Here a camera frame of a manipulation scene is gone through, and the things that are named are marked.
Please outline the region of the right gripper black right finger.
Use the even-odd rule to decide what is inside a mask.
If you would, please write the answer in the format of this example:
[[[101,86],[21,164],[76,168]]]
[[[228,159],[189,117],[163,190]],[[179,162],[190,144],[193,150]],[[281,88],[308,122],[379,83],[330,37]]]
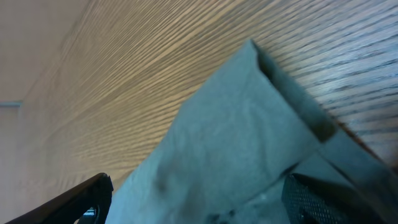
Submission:
[[[281,199],[295,224],[384,223],[354,190],[298,173],[286,177]]]

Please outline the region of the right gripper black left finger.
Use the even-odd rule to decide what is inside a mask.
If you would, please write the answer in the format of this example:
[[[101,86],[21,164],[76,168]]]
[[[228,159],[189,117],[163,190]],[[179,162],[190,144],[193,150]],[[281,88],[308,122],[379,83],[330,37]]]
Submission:
[[[104,224],[112,192],[111,178],[102,172],[7,224]]]

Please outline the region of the grey shorts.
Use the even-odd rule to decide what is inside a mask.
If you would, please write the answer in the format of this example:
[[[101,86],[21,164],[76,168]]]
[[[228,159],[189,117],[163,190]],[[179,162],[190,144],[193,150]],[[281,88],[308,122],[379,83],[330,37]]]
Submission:
[[[397,176],[249,40],[179,109],[113,196],[108,223],[285,223],[291,172],[397,222]]]

